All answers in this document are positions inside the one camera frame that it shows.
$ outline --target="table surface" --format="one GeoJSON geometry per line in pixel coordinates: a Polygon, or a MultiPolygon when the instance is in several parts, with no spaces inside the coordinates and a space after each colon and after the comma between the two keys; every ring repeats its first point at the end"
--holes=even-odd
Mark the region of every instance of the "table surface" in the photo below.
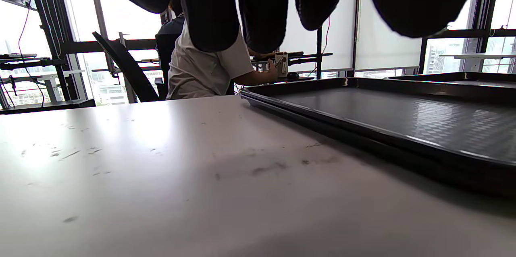
{"type": "Polygon", "coordinates": [[[514,58],[516,53],[466,53],[466,54],[445,54],[439,55],[440,57],[454,57],[455,59],[503,59],[503,58],[514,58]]]}
{"type": "Polygon", "coordinates": [[[516,251],[514,202],[438,184],[237,96],[17,114],[0,129],[6,257],[516,251]]]}

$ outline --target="hand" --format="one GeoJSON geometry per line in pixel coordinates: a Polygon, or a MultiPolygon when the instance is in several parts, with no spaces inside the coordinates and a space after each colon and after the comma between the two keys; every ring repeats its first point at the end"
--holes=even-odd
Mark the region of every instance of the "hand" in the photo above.
{"type": "Polygon", "coordinates": [[[278,79],[278,69],[276,68],[276,64],[271,59],[267,62],[269,63],[269,70],[267,71],[267,75],[270,79],[269,81],[275,81],[278,79]]]}

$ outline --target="black office chair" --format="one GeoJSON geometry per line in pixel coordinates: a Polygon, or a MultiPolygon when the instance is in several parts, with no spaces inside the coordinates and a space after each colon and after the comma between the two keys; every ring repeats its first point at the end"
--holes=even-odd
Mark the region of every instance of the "black office chair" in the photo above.
{"type": "Polygon", "coordinates": [[[99,35],[96,31],[93,33],[98,44],[111,56],[113,61],[118,65],[120,71],[129,81],[138,99],[142,102],[158,101],[160,98],[152,87],[151,83],[141,70],[138,63],[131,54],[118,41],[109,41],[99,35]]]}

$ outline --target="chair backrest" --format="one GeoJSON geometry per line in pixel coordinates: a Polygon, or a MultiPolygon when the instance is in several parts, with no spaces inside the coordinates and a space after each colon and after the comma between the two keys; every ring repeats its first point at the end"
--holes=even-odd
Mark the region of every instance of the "chair backrest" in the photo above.
{"type": "Polygon", "coordinates": [[[165,83],[168,81],[168,70],[170,69],[170,61],[172,61],[172,52],[175,49],[175,41],[179,38],[180,33],[169,33],[156,35],[156,44],[158,49],[158,57],[160,57],[160,66],[163,71],[165,83]]]}
{"type": "Polygon", "coordinates": [[[142,102],[158,101],[158,95],[131,54],[118,41],[108,41],[96,31],[93,33],[98,44],[107,52],[124,73],[138,99],[142,102]]]}

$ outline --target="small box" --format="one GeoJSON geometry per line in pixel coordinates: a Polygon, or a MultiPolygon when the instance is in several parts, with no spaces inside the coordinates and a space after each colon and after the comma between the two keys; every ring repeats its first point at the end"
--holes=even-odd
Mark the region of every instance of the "small box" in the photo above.
{"type": "Polygon", "coordinates": [[[286,78],[289,73],[289,53],[276,53],[276,69],[278,78],[286,78]]]}

